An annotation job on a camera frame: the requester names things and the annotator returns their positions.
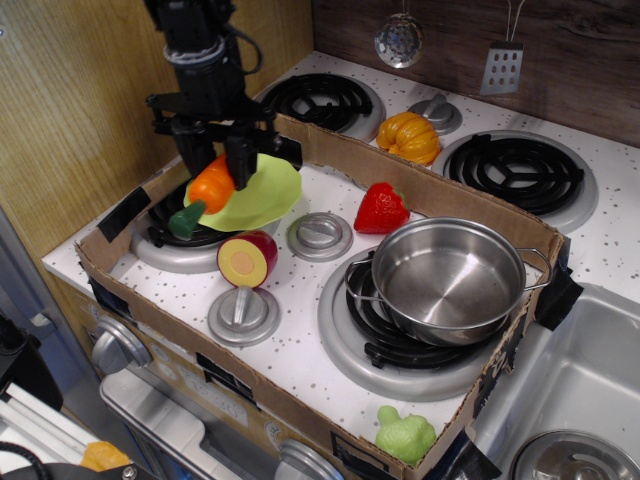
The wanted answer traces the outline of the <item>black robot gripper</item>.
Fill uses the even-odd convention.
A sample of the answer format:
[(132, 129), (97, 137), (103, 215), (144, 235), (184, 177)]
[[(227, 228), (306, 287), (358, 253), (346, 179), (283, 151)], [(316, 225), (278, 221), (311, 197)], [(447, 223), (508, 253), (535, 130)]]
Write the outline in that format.
[(195, 179), (216, 159), (209, 128), (172, 129), (171, 122), (182, 119), (191, 125), (197, 121), (233, 121), (246, 126), (248, 138), (231, 135), (224, 142), (235, 189), (244, 190), (257, 171), (258, 150), (252, 140), (275, 143), (277, 132), (273, 125), (275, 114), (245, 93), (245, 77), (249, 72), (243, 69), (238, 44), (215, 42), (193, 51), (165, 45), (163, 54), (174, 69), (179, 90), (147, 97), (154, 131), (172, 134), (191, 178)]

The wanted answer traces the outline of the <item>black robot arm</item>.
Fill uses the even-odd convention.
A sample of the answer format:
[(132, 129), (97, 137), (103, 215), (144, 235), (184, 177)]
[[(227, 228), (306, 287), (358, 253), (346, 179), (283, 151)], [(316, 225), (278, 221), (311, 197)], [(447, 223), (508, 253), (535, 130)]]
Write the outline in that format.
[(230, 23), (230, 1), (147, 1), (155, 28), (165, 38), (163, 55), (179, 90), (151, 94), (158, 134), (173, 138), (192, 177), (214, 160), (215, 143), (224, 145), (236, 190), (257, 171), (256, 124), (275, 117), (246, 94), (245, 77), (263, 63), (258, 44)]

